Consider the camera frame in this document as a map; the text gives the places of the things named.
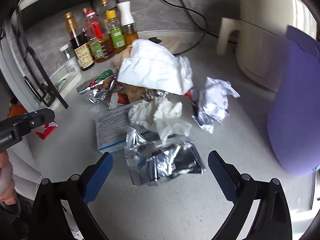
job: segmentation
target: white spray bottle top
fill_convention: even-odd
[[[121,25],[125,26],[131,23],[134,23],[134,19],[130,12],[130,2],[121,2],[117,4],[118,9],[120,11],[120,17],[121,17]]]

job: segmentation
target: blue gripper pad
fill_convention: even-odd
[[[94,169],[91,177],[88,179],[88,181],[84,185],[83,200],[86,205],[89,202],[94,201],[96,199],[103,183],[105,182],[110,171],[112,170],[112,167],[113,167],[112,155],[109,153],[105,153],[105,155],[103,155],[100,158],[97,164],[87,167],[87,169],[90,169],[91,167],[92,168],[94,167]]]
[[[229,176],[225,165],[226,163],[216,151],[209,153],[208,166],[226,199],[235,205],[238,201],[238,197],[236,195],[236,185]]]

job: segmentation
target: marbled gray backsplash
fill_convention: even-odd
[[[132,15],[136,21],[138,31],[154,30],[198,30],[186,17],[183,9],[169,6],[161,0],[129,0],[131,1]],[[179,0],[167,0],[180,5]],[[187,7],[194,9],[208,20],[209,31],[217,34],[219,32],[221,17],[239,18],[239,0],[184,0]],[[111,6],[116,6],[115,0],[109,0]],[[81,9],[89,4],[78,5],[61,11],[26,30],[26,36],[30,46],[37,53],[47,74],[51,76],[59,68],[59,48],[69,42],[63,16],[68,11],[74,13],[79,22]],[[203,26],[204,23],[199,16],[194,18]],[[39,71],[33,66],[37,76]]]

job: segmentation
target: crumpled white tissue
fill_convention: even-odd
[[[117,80],[178,95],[193,87],[188,58],[175,57],[165,47],[149,40],[132,43],[130,57],[122,61]]]
[[[193,115],[193,119],[202,130],[213,133],[214,122],[209,117],[214,118],[219,123],[229,115],[227,95],[234,98],[240,95],[231,87],[227,81],[212,79],[207,77],[204,90],[192,90],[192,100],[197,103],[198,113]]]
[[[157,132],[162,142],[173,134],[190,135],[191,124],[182,120],[182,103],[175,105],[164,97],[142,101],[130,109],[128,116],[131,124],[138,124],[151,132]]]

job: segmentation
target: gray countertop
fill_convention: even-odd
[[[186,56],[191,62],[196,89],[203,88],[206,76],[210,76],[230,81],[241,97],[229,97],[230,116],[221,125],[216,123],[214,133],[209,134],[192,119],[187,98],[169,96],[169,100],[183,103],[183,119],[192,124],[190,137],[207,167],[203,175],[183,175],[158,187],[134,187],[124,153],[113,154],[114,167],[97,199],[88,205],[110,240],[212,239],[232,208],[208,168],[207,157],[212,150],[217,150],[226,163],[255,180],[280,179],[291,213],[309,210],[312,175],[293,177],[285,172],[268,139],[266,117],[275,93],[241,72],[232,48],[222,57],[216,55],[215,44],[203,43]],[[111,60],[84,72],[82,79],[88,80],[108,68],[113,68]],[[69,108],[60,105],[55,110],[57,130],[44,141],[34,134],[28,135],[40,171],[52,181],[80,174],[101,157],[97,150],[95,119],[107,111],[106,106],[91,104],[75,90],[65,100]],[[239,239],[248,233],[258,203],[254,201]],[[294,239],[310,222],[310,219],[293,220]]]

